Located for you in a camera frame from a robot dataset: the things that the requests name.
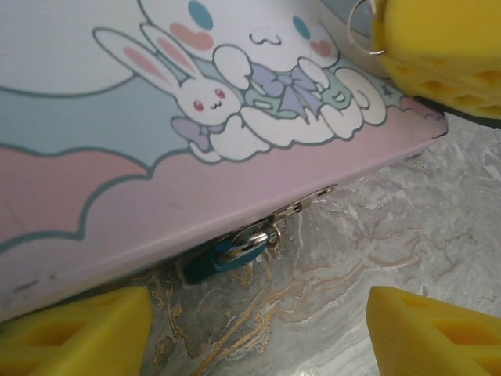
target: gray marble countertop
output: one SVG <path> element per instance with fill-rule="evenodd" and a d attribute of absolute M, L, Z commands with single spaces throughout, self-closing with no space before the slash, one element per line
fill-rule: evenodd
<path fill-rule="evenodd" d="M 193 287 L 169 262 L 123 283 L 155 307 L 142 374 L 377 375 L 374 285 L 501 316 L 501 131 L 449 124 L 420 156 L 293 216 L 283 245 L 241 270 Z"/>

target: key ring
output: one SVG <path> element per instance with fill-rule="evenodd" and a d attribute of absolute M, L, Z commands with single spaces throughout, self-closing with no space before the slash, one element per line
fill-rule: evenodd
<path fill-rule="evenodd" d="M 376 7 L 376 0 L 359 0 L 355 6 L 351 9 L 351 12 L 350 12 L 350 15 L 348 16 L 348 21 L 346 23 L 346 28 L 347 28 L 347 32 L 348 32 L 348 40 L 350 41 L 350 45 L 354 45 L 357 49 L 359 49 L 360 51 L 364 52 L 365 54 L 367 55 L 371 55 L 371 56 L 379 56 L 379 55 L 383 55 L 386 50 L 385 49 L 381 49 L 380 51 L 370 51 L 368 49 L 365 49 L 364 47 L 362 47 L 356 40 L 355 38 L 353 37 L 353 32 L 351 30 L 351 25 L 353 23 L 353 16 L 355 15 L 355 12 L 356 10 L 359 8 L 359 6 L 361 6 L 364 2 L 366 1 L 370 1 L 370 8 L 371 8 L 371 11 L 372 11 L 372 14 L 373 14 L 373 17 L 376 19 L 376 20 L 380 20 L 380 17 L 377 13 L 377 7 Z"/>

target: star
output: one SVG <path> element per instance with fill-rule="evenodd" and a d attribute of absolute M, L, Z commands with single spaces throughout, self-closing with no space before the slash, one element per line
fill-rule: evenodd
<path fill-rule="evenodd" d="M 381 88 L 383 88 L 384 96 L 387 96 L 388 98 L 393 96 L 393 92 L 386 85 L 381 85 Z"/>

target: purple bow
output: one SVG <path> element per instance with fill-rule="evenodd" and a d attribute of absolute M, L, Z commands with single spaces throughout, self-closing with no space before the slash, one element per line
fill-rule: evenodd
<path fill-rule="evenodd" d="M 279 110 L 292 110 L 306 121 L 305 109 L 301 99 L 313 114 L 318 117 L 322 101 L 312 94 L 317 88 L 315 82 L 296 66 L 290 75 L 277 75 L 261 64 L 252 64 L 252 80 L 260 85 L 266 95 L 282 98 Z"/>

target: white bunny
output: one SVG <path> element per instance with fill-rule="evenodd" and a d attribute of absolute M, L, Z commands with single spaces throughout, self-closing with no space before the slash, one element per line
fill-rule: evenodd
<path fill-rule="evenodd" d="M 327 22 L 340 21 L 320 0 L 140 2 L 150 22 L 189 53 L 214 61 L 246 96 L 257 92 L 265 99 L 246 101 L 242 116 L 270 143 L 322 143 L 334 135 L 350 139 L 364 122 L 378 125 L 386 117 L 380 94 L 360 73 L 349 68 L 326 73 L 339 59 Z M 333 99 L 339 103 L 325 96 L 315 100 L 341 83 L 349 92 Z M 270 98 L 279 103 L 270 105 Z M 290 113 L 277 115 L 283 110 Z"/>
<path fill-rule="evenodd" d="M 97 28 L 94 37 L 115 60 L 175 97 L 186 117 L 173 118 L 171 125 L 198 158 L 211 163 L 222 158 L 242 161 L 269 149 L 242 124 L 241 103 L 229 87 L 203 76 L 191 57 L 163 31 L 149 24 L 142 24 L 141 30 L 163 57 L 188 75 L 185 81 L 180 82 L 148 47 L 119 31 Z"/>

